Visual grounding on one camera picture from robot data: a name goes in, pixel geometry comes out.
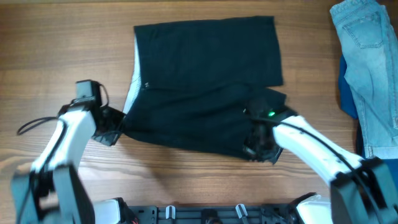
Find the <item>black shorts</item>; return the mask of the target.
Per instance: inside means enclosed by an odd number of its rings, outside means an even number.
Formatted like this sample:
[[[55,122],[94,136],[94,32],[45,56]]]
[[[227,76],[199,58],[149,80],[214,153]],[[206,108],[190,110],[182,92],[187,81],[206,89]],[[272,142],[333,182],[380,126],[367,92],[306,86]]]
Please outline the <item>black shorts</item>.
[[[274,18],[237,17],[136,26],[136,97],[124,133],[138,141],[249,160],[248,101],[286,96]]]

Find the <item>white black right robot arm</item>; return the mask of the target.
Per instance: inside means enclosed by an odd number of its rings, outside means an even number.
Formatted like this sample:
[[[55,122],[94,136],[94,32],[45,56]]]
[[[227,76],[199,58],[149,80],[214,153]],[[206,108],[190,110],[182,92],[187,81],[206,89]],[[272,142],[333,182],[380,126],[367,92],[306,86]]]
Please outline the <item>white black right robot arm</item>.
[[[328,198],[309,193],[293,201],[287,223],[397,223],[397,188],[383,160],[343,149],[288,106],[250,103],[243,112],[253,123],[244,145],[251,159],[275,163],[286,149],[329,188]]]

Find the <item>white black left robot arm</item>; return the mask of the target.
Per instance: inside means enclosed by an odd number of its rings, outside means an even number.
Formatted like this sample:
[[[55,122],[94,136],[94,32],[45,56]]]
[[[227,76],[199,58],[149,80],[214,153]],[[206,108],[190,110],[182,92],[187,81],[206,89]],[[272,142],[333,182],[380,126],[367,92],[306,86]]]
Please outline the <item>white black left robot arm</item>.
[[[94,103],[60,109],[56,130],[30,171],[11,180],[17,223],[131,223],[135,214],[125,201],[93,203],[78,176],[90,139],[112,146],[120,137],[124,113]]]

